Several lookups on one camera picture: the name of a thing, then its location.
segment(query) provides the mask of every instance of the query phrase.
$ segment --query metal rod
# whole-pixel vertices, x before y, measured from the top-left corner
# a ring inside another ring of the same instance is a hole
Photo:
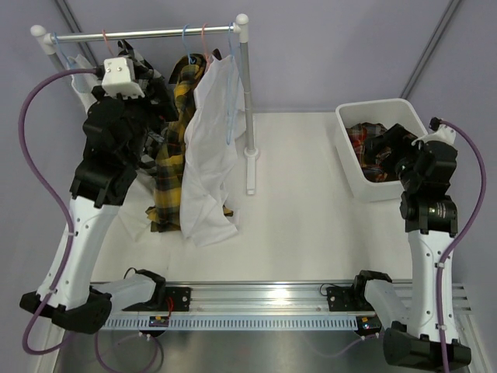
[[[228,30],[236,33],[236,26],[215,26],[206,27],[204,33],[227,33]],[[202,27],[190,27],[185,30],[185,35],[200,35]],[[183,29],[161,29],[161,30],[145,30],[145,31],[125,31],[122,33],[106,33],[107,40],[119,39],[144,39],[148,37],[180,37],[183,34]],[[50,41],[55,44],[53,34],[50,35]],[[57,35],[59,43],[78,43],[82,41],[104,41],[102,33],[73,33],[70,35]]]
[[[54,2],[65,23],[68,25],[69,30],[72,33],[81,33],[82,28],[79,26],[79,22],[68,2],[66,0],[54,0]],[[78,48],[90,64],[93,66],[98,64],[92,48],[87,43],[78,43]]]
[[[252,112],[252,87],[250,85],[249,43],[240,43],[240,56],[242,63],[242,85],[245,98],[245,121],[247,131],[247,150],[255,151],[254,119]]]
[[[432,36],[429,38],[429,42],[426,45],[425,50],[422,52],[421,57],[418,59],[418,62],[411,73],[411,76],[409,76],[409,80],[407,81],[404,89],[402,90],[402,93],[400,95],[402,99],[408,99],[410,97],[412,90],[418,83],[418,80],[421,77],[423,71],[425,70],[428,61],[433,56],[433,52],[438,47],[439,42],[442,39],[442,36],[447,31],[447,27],[449,26],[450,22],[453,20],[454,15],[456,14],[456,11],[460,8],[462,2],[463,0],[450,0],[449,5],[446,7],[445,12],[442,15],[442,18],[440,18],[440,21],[436,25],[436,28],[433,31]]]

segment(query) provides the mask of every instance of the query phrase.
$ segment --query white plastic bin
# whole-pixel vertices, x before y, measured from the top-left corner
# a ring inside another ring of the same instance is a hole
[[[401,124],[416,136],[426,134],[418,114],[404,99],[381,99],[363,103],[346,103],[336,108],[339,127],[335,131],[335,146],[353,196],[364,202],[399,198],[404,191],[400,181],[372,183],[364,177],[346,128],[363,122],[381,123],[387,129]]]

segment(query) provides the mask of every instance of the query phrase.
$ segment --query black bracket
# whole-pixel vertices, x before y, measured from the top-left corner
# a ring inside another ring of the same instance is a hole
[[[171,298],[173,312],[188,312],[191,296],[191,288],[166,285],[165,297],[161,303],[156,304],[153,307],[146,303],[138,303],[137,305],[132,305],[131,307],[124,309],[124,311],[169,312],[168,299]]]
[[[373,311],[365,296],[366,282],[368,280],[385,280],[391,282],[387,274],[373,270],[361,270],[356,276],[352,286],[349,288],[329,287],[326,288],[326,298],[330,312],[360,312]]]

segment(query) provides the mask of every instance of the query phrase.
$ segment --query black clamp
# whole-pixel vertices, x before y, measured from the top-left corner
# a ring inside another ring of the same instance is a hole
[[[384,280],[392,282],[387,274],[373,270],[361,270],[354,279],[351,287],[329,287],[326,288],[326,298],[330,312],[360,312],[373,311],[364,292],[366,282],[369,280]]]

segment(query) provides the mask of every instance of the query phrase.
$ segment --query white rack post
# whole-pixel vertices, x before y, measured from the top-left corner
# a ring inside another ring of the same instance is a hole
[[[236,23],[230,26],[205,27],[204,33],[227,33],[231,30],[239,35],[240,53],[242,64],[242,85],[245,99],[245,121],[246,121],[246,146],[244,150],[247,158],[247,194],[255,194],[255,161],[259,157],[259,150],[255,146],[255,132],[252,108],[252,91],[250,85],[249,67],[249,18],[246,14],[239,14]],[[144,39],[150,37],[180,37],[183,35],[200,35],[202,27],[189,27],[188,29],[163,29],[163,30],[143,30],[125,31],[119,33],[106,33],[107,40],[121,39]],[[44,27],[35,25],[31,27],[33,35],[45,54],[50,58],[52,64],[58,71],[65,70],[61,59],[57,56],[55,49],[56,40],[52,33],[47,33]],[[88,41],[104,41],[102,33],[72,33],[68,35],[57,35],[58,43],[78,43]]]

